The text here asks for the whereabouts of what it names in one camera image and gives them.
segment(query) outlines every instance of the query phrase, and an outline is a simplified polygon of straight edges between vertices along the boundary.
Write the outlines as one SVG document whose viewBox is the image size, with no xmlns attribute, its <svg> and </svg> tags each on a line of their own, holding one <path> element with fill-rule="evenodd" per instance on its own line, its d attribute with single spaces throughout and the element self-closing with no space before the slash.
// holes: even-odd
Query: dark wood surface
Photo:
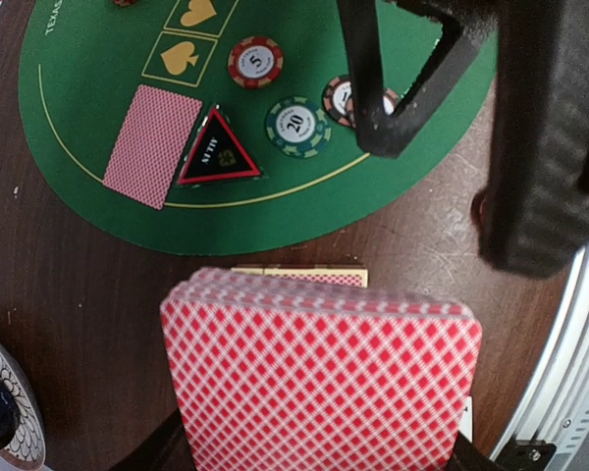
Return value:
<svg viewBox="0 0 589 471">
<path fill-rule="evenodd" d="M 239 263 L 363 263 L 375 288 L 468 303 L 484 327 L 475 441 L 485 452 L 493 447 L 532 373 L 565 279 L 530 282 L 494 273 L 476 257 L 469 205 L 486 181 L 493 93 L 443 164 L 363 221 L 243 257 L 166 255 L 81 219 L 35 167 L 17 93 L 32 5 L 8 1 L 0 12 L 0 341 L 36 391 L 50 466 L 108 469 L 168 417 L 176 403 L 158 304 L 198 267 Z"/>
</svg>

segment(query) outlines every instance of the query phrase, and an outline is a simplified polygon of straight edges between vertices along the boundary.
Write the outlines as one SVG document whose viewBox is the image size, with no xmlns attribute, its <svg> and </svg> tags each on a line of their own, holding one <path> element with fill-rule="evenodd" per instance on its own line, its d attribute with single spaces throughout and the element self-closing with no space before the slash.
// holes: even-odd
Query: black metal frame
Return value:
<svg viewBox="0 0 589 471">
<path fill-rule="evenodd" d="M 182 469 L 184 471 L 196 471 L 179 410 L 175 410 L 150 437 L 109 471 L 134 471 L 136 469 L 140 471 L 174 471 Z M 529 468 L 528 471 L 538 469 L 540 468 Z M 452 458 L 446 470 L 507 471 L 507 468 L 484 457 L 469 440 L 458 434 Z"/>
<path fill-rule="evenodd" d="M 547 277 L 589 242 L 589 0 L 402 1 L 443 38 L 392 116 L 383 106 L 378 0 L 337 0 L 358 145 L 399 157 L 499 25 L 496 122 L 480 252 Z"/>
<path fill-rule="evenodd" d="M 441 24 L 443 36 L 391 116 L 384 111 L 384 80 L 376 2 L 338 0 L 348 56 L 358 145 L 398 157 L 425 126 L 476 58 L 495 24 L 488 1 L 400 1 L 398 6 Z"/>
</svg>

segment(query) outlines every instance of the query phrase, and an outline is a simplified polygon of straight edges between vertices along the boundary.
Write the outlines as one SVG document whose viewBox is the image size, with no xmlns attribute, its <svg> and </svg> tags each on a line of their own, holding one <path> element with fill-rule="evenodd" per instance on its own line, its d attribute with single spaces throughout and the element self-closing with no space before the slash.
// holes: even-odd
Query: yellow spade symbol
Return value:
<svg viewBox="0 0 589 471">
<path fill-rule="evenodd" d="M 165 52 L 161 53 L 161 58 L 164 60 L 166 70 L 173 76 L 180 76 L 187 69 L 187 64 L 196 65 L 199 56 L 192 56 L 194 54 L 193 42 L 185 41 L 171 47 Z"/>
<path fill-rule="evenodd" d="M 187 8 L 189 11 L 181 17 L 181 24 L 185 27 L 196 26 L 216 16 L 212 0 L 190 0 Z"/>
</svg>

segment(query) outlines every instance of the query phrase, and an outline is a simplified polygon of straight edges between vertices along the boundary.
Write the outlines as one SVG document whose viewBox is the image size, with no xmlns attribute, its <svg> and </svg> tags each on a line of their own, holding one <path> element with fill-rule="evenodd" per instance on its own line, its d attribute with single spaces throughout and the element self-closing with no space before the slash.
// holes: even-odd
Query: green felt poker mat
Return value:
<svg viewBox="0 0 589 471">
<path fill-rule="evenodd" d="M 494 77 L 491 38 L 398 160 L 363 153 L 353 131 L 331 119 L 326 148 L 310 159 L 296 159 L 269 141 L 265 118 L 276 102 L 293 95 L 322 105 L 328 81 L 347 73 L 335 0 L 211 3 L 216 15 L 188 28 L 180 20 L 191 7 L 187 0 L 138 0 L 129 8 L 110 0 L 37 0 L 23 47 L 21 114 L 40 171 L 90 223 L 155 250 L 255 252 L 321 236 L 367 216 L 443 160 L 469 127 Z M 402 94 L 441 29 L 388 3 L 379 3 L 378 16 L 386 86 Z M 281 75 L 258 90 L 240 87 L 227 70 L 230 50 L 252 35 L 273 38 L 285 56 Z M 172 76 L 161 54 L 180 42 L 192 42 L 198 59 Z M 116 137 L 141 84 L 198 98 L 207 105 L 204 112 L 220 104 L 266 178 L 172 184 L 161 211 L 104 187 Z M 189 136 L 185 152 L 191 141 Z"/>
</svg>

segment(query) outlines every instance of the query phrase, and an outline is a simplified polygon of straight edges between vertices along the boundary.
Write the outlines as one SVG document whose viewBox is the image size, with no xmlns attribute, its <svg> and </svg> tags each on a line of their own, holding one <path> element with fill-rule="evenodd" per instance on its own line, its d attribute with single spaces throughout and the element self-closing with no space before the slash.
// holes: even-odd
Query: red patterned card back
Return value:
<svg viewBox="0 0 589 471">
<path fill-rule="evenodd" d="M 114 145 L 104 185 L 162 209 L 201 106 L 200 100 L 140 85 Z"/>
<path fill-rule="evenodd" d="M 313 267 L 297 266 L 244 266 L 232 268 L 237 273 L 249 273 L 253 275 L 270 275 L 272 277 L 289 278 L 314 283 L 326 283 L 330 285 L 343 285 L 346 287 L 367 288 L 368 271 L 362 266 L 325 266 Z"/>
<path fill-rule="evenodd" d="M 177 286 L 162 325 L 197 469 L 444 469 L 481 328 L 415 304 L 216 269 Z"/>
</svg>

